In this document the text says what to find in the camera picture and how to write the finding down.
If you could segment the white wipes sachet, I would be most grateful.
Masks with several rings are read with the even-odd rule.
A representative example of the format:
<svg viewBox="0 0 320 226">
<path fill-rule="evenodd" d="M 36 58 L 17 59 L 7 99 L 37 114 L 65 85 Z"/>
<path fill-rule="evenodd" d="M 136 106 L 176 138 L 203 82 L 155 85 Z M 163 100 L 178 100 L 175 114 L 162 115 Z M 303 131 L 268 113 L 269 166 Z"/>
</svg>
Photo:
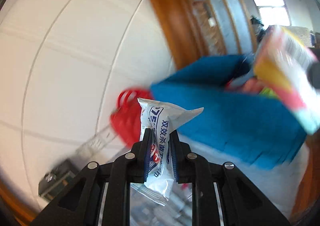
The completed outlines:
<svg viewBox="0 0 320 226">
<path fill-rule="evenodd" d="M 177 105 L 139 98 L 141 106 L 140 140 L 147 129 L 151 143 L 145 157 L 146 182 L 131 187 L 151 201 L 165 206 L 174 184 L 174 168 L 170 149 L 170 134 L 203 112 L 203 108 L 186 110 Z"/>
</svg>

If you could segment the colourful sanitary pad pack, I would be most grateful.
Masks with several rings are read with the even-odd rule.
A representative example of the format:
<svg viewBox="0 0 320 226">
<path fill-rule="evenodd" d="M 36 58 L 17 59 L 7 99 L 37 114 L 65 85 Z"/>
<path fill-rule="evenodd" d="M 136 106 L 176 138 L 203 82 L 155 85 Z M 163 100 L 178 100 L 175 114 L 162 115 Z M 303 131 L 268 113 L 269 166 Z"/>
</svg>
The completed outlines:
<svg viewBox="0 0 320 226">
<path fill-rule="evenodd" d="M 313 52 L 287 28 L 272 25 L 253 64 L 253 73 L 276 93 L 309 135 L 319 129 L 319 89 L 308 80 L 308 71 L 318 63 Z"/>
</svg>

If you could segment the black gift bag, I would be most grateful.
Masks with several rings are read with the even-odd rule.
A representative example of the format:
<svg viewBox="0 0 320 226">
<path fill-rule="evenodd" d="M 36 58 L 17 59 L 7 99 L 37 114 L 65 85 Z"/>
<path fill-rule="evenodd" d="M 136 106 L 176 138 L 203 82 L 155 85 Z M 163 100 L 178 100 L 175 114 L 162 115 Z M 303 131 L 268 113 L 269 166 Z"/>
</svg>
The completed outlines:
<svg viewBox="0 0 320 226">
<path fill-rule="evenodd" d="M 66 159 L 51 171 L 47 172 L 39 182 L 38 195 L 51 202 L 79 173 L 73 163 Z"/>
</svg>

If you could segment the striped white tablecloth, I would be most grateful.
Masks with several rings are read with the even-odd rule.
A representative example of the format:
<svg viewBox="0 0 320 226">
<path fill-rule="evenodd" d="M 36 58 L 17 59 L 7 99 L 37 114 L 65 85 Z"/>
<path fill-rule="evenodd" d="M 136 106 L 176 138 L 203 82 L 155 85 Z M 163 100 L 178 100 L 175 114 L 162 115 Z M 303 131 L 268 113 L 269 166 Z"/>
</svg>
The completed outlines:
<svg viewBox="0 0 320 226">
<path fill-rule="evenodd" d="M 131 225 L 289 225 L 308 165 L 306 145 L 271 169 L 245 164 L 182 135 L 173 139 L 177 174 L 167 201 L 131 186 Z"/>
</svg>

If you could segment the blue plastic storage crate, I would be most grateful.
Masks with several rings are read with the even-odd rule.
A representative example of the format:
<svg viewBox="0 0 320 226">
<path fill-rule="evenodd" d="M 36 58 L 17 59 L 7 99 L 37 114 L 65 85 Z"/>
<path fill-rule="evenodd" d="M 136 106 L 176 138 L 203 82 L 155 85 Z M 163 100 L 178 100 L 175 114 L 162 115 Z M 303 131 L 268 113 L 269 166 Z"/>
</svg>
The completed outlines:
<svg viewBox="0 0 320 226">
<path fill-rule="evenodd" d="M 242 55 L 203 57 L 150 90 L 157 101 L 203 109 L 178 129 L 180 134 L 270 170 L 295 158 L 306 132 L 279 100 L 226 89 L 250 68 Z"/>
</svg>

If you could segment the red plastic bear case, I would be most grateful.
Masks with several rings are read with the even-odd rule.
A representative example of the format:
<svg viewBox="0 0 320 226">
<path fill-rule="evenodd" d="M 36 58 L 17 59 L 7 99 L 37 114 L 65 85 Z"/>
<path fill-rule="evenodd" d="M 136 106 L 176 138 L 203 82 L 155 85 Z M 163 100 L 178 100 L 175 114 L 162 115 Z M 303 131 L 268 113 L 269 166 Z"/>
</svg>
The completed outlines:
<svg viewBox="0 0 320 226">
<path fill-rule="evenodd" d="M 116 110 L 110 116 L 113 130 L 120 136 L 123 143 L 129 149 L 140 138 L 140 115 L 142 108 L 138 103 L 138 98 L 153 99 L 150 91 L 147 89 L 126 89 L 119 94 Z"/>
</svg>

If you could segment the rolled carpet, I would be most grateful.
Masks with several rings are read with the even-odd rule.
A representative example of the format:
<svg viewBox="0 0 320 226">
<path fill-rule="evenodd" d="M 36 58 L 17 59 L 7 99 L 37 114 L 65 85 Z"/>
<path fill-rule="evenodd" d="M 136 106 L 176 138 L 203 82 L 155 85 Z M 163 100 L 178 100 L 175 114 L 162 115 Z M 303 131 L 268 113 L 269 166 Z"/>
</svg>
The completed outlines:
<svg viewBox="0 0 320 226">
<path fill-rule="evenodd" d="M 219 56 L 226 54 L 222 34 L 207 3 L 204 0 L 194 1 L 193 8 L 200 25 L 201 33 L 208 45 L 209 54 Z"/>
</svg>

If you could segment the white wall socket panel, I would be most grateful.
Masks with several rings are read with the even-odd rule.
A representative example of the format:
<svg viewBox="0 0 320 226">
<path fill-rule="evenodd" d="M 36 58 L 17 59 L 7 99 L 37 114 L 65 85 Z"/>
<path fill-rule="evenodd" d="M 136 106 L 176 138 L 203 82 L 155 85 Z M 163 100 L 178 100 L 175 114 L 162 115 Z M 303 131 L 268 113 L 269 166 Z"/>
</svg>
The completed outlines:
<svg viewBox="0 0 320 226">
<path fill-rule="evenodd" d="M 113 128 L 107 126 L 78 147 L 75 153 L 82 158 L 90 158 L 111 143 L 116 136 Z"/>
</svg>

